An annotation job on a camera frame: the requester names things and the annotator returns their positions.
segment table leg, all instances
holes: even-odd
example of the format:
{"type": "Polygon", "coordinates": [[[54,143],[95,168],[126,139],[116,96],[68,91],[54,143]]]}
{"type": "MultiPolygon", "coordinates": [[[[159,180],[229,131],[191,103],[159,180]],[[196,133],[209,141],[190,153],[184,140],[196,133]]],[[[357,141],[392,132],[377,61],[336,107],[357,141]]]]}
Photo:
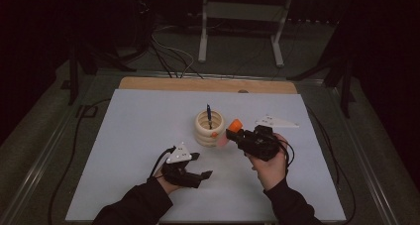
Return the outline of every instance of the table leg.
{"type": "Polygon", "coordinates": [[[198,52],[198,61],[205,62],[207,54],[207,0],[203,0],[203,17],[201,26],[200,50],[198,52]]]}
{"type": "Polygon", "coordinates": [[[281,36],[281,32],[283,31],[284,24],[287,20],[288,10],[290,7],[291,0],[286,0],[284,4],[284,10],[281,14],[281,19],[278,22],[278,29],[275,35],[271,36],[271,45],[272,45],[272,52],[274,53],[275,65],[277,67],[284,67],[283,56],[281,55],[280,45],[278,44],[281,36]]]}

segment metal frame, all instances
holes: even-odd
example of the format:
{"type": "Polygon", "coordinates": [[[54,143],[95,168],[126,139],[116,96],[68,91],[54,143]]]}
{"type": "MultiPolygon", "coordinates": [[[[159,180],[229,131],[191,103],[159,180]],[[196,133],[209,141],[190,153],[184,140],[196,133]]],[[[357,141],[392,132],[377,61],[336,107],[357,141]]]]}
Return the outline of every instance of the metal frame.
{"type": "Polygon", "coordinates": [[[376,203],[377,211],[382,218],[383,224],[386,225],[398,225],[399,222],[396,219],[394,212],[386,198],[386,195],[383,191],[382,186],[380,185],[379,180],[374,174],[373,168],[370,165],[369,158],[364,150],[362,143],[359,138],[356,136],[356,132],[353,124],[349,121],[344,113],[341,111],[340,105],[340,93],[337,88],[332,88],[330,91],[331,101],[334,103],[335,108],[337,109],[337,114],[342,120],[343,125],[346,128],[346,131],[349,134],[349,137],[353,143],[353,149],[355,150],[356,159],[359,166],[361,167],[361,172],[365,177],[367,182],[367,187],[370,190],[370,194],[373,198],[373,201],[376,203]]]}
{"type": "Polygon", "coordinates": [[[52,132],[43,150],[32,164],[16,194],[0,217],[0,224],[16,224],[18,218],[31,199],[32,194],[37,188],[38,183],[43,177],[45,170],[49,166],[50,160],[53,157],[53,153],[58,147],[59,141],[62,139],[62,135],[68,125],[70,118],[74,116],[92,82],[93,77],[89,77],[87,75],[83,77],[83,83],[85,83],[85,85],[82,87],[81,94],[78,94],[78,97],[74,98],[73,103],[65,109],[57,127],[52,132]]]}
{"type": "Polygon", "coordinates": [[[284,66],[283,57],[279,46],[281,32],[287,19],[288,10],[291,0],[286,0],[284,6],[274,5],[256,5],[256,4],[242,4],[242,3],[223,3],[223,2],[209,2],[203,0],[203,15],[201,26],[201,40],[200,49],[198,53],[198,61],[205,62],[207,55],[207,19],[221,18],[221,19],[239,19],[239,20],[256,20],[278,22],[278,28],[274,35],[270,37],[272,51],[275,58],[275,65],[279,67],[284,66]]]}

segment white plastic piece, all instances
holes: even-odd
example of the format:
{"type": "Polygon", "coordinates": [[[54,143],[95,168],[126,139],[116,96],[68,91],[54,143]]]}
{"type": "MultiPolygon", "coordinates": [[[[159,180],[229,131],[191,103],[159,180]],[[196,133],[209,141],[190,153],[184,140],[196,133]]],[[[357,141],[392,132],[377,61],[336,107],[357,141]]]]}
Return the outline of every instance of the white plastic piece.
{"type": "Polygon", "coordinates": [[[175,151],[166,159],[168,164],[179,163],[190,161],[192,159],[191,154],[189,154],[188,149],[186,149],[185,144],[182,142],[180,143],[175,151]]]}
{"type": "Polygon", "coordinates": [[[200,49],[198,52],[198,62],[204,63],[207,58],[207,34],[203,32],[201,34],[200,49]]]}
{"type": "Polygon", "coordinates": [[[256,124],[271,128],[299,128],[299,125],[297,123],[292,123],[280,118],[274,118],[269,115],[266,115],[261,119],[257,120],[256,124]]]}
{"type": "Polygon", "coordinates": [[[284,67],[283,56],[281,55],[281,49],[278,42],[275,40],[275,36],[271,36],[272,52],[274,53],[275,65],[278,67],[284,67]]]}

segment black cable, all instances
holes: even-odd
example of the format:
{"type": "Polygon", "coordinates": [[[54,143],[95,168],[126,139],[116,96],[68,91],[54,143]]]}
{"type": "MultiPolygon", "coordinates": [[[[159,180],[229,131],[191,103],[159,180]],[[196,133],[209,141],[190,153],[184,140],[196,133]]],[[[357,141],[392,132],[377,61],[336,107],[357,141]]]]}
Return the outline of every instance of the black cable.
{"type": "Polygon", "coordinates": [[[164,156],[164,155],[166,155],[167,153],[173,153],[173,151],[175,151],[175,149],[176,149],[176,146],[173,146],[173,147],[172,147],[172,148],[170,148],[170,149],[166,149],[166,150],[164,150],[164,152],[163,152],[162,154],[160,154],[160,156],[159,156],[159,157],[158,157],[158,159],[157,159],[157,162],[155,163],[154,168],[152,169],[151,175],[149,175],[149,178],[151,178],[151,177],[153,177],[153,176],[154,176],[154,174],[155,174],[155,170],[157,169],[158,164],[160,163],[160,160],[163,158],[163,156],[164,156]]]}
{"type": "MultiPolygon", "coordinates": [[[[166,52],[164,52],[164,51],[161,51],[161,50],[158,50],[156,47],[154,47],[155,48],[155,51],[158,51],[158,52],[160,52],[160,53],[162,53],[162,54],[165,54],[165,55],[167,55],[167,56],[170,56],[170,57],[172,57],[172,58],[174,58],[174,59],[176,59],[176,60],[178,60],[178,61],[180,61],[181,63],[183,63],[184,64],[184,71],[182,72],[182,74],[181,74],[181,76],[179,77],[179,78],[182,78],[184,75],[185,75],[185,73],[189,70],[189,69],[191,69],[195,74],[197,74],[200,78],[202,78],[202,79],[204,79],[204,77],[203,76],[201,76],[193,67],[191,67],[191,65],[192,65],[192,63],[190,64],[190,65],[188,65],[188,63],[185,61],[185,59],[179,54],[179,53],[177,53],[176,52],[176,50],[174,50],[173,48],[169,48],[169,47],[167,47],[167,46],[165,46],[165,45],[163,45],[163,44],[161,44],[161,43],[159,43],[156,39],[153,39],[153,42],[155,42],[158,46],[160,46],[160,47],[162,47],[162,48],[164,48],[164,49],[167,49],[167,50],[169,50],[169,51],[171,51],[172,53],[174,53],[176,56],[178,56],[178,57],[176,57],[176,56],[173,56],[173,55],[170,55],[170,54],[168,54],[168,53],[166,53],[166,52]]],[[[165,63],[165,65],[167,66],[167,67],[170,67],[168,64],[167,64],[167,62],[163,59],[163,61],[164,61],[164,63],[165,63]]]]}
{"type": "Polygon", "coordinates": [[[160,62],[161,66],[163,66],[164,70],[167,72],[170,78],[172,78],[172,74],[170,73],[170,70],[168,66],[165,64],[165,61],[161,58],[161,56],[158,54],[158,50],[155,48],[154,45],[151,45],[152,49],[155,51],[155,54],[157,56],[158,61],[160,62]]]}
{"type": "Polygon", "coordinates": [[[318,127],[321,130],[322,137],[324,138],[324,141],[326,142],[328,150],[330,151],[331,157],[333,159],[334,168],[335,168],[335,171],[336,171],[336,185],[339,185],[340,184],[340,170],[339,170],[339,167],[338,167],[338,161],[337,161],[336,156],[334,154],[334,150],[333,150],[333,147],[332,147],[332,144],[331,144],[330,137],[328,136],[327,131],[325,130],[324,126],[321,124],[321,121],[319,121],[318,117],[315,115],[314,111],[308,105],[305,105],[305,106],[306,106],[309,114],[315,119],[318,127]]]}
{"type": "Polygon", "coordinates": [[[283,140],[280,140],[280,139],[278,139],[278,140],[280,141],[280,147],[284,151],[284,154],[286,156],[287,167],[289,167],[293,163],[293,161],[294,161],[294,150],[293,150],[293,147],[291,147],[290,144],[287,143],[286,141],[283,141],[283,140]],[[290,159],[290,155],[289,155],[287,149],[290,149],[291,152],[292,152],[291,159],[290,159]]]}
{"type": "Polygon", "coordinates": [[[355,218],[355,215],[356,215],[356,197],[355,197],[355,192],[353,191],[353,188],[352,188],[352,186],[350,184],[350,180],[347,178],[347,176],[346,176],[343,168],[340,166],[339,162],[337,161],[337,159],[336,159],[336,157],[334,155],[333,147],[332,147],[331,140],[330,140],[330,136],[328,135],[328,133],[325,130],[324,126],[321,124],[321,121],[319,121],[319,119],[316,117],[316,115],[313,112],[313,110],[308,105],[305,105],[305,106],[308,109],[309,114],[312,115],[315,118],[315,120],[316,120],[319,128],[321,129],[322,136],[323,136],[323,138],[324,138],[324,140],[325,140],[325,142],[327,144],[327,147],[328,147],[328,149],[330,151],[331,157],[333,158],[334,167],[336,168],[336,171],[337,171],[336,185],[337,186],[339,185],[339,177],[340,177],[339,171],[340,171],[341,174],[343,175],[343,178],[345,179],[345,181],[346,181],[346,183],[347,183],[347,185],[349,187],[350,193],[352,195],[352,200],[353,200],[353,211],[352,211],[352,215],[342,225],[349,224],[355,218]]]}
{"type": "Polygon", "coordinates": [[[49,224],[50,225],[53,225],[53,202],[55,200],[56,194],[58,193],[58,190],[61,187],[61,184],[64,181],[65,176],[67,175],[68,170],[70,169],[70,166],[71,166],[71,164],[73,162],[73,159],[74,159],[74,155],[75,155],[75,152],[76,152],[77,135],[78,135],[78,130],[79,130],[79,127],[80,127],[81,120],[85,117],[86,112],[89,111],[91,108],[94,108],[94,107],[96,107],[96,105],[98,105],[100,103],[103,103],[103,102],[106,102],[106,101],[110,101],[110,100],[111,99],[103,99],[103,100],[100,100],[100,101],[90,105],[88,108],[83,110],[83,112],[81,113],[81,115],[80,115],[80,117],[77,121],[76,129],[75,129],[75,133],[74,133],[74,137],[73,137],[73,144],[72,144],[70,160],[68,161],[67,166],[64,170],[64,173],[62,174],[61,179],[59,180],[58,184],[56,185],[55,190],[53,191],[52,197],[50,199],[49,214],[48,214],[48,217],[49,217],[48,219],[49,219],[49,224]]]}

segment hand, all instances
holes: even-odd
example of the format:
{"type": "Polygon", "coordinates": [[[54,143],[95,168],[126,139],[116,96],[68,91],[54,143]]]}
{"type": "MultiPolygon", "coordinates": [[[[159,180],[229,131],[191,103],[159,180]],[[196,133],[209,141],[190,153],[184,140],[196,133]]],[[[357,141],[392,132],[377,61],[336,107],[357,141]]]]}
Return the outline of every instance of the hand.
{"type": "Polygon", "coordinates": [[[163,174],[161,173],[161,167],[154,174],[154,177],[160,183],[161,187],[164,189],[167,195],[170,195],[172,192],[181,188],[181,186],[171,184],[168,181],[166,181],[166,179],[164,179],[163,174]]]}
{"type": "MultiPolygon", "coordinates": [[[[279,134],[274,134],[279,140],[287,142],[279,134]]],[[[262,187],[265,191],[272,189],[278,183],[280,183],[286,177],[286,158],[284,151],[280,150],[274,158],[265,162],[254,156],[246,154],[253,164],[253,170],[256,170],[258,173],[258,178],[262,183],[262,187]]]]}

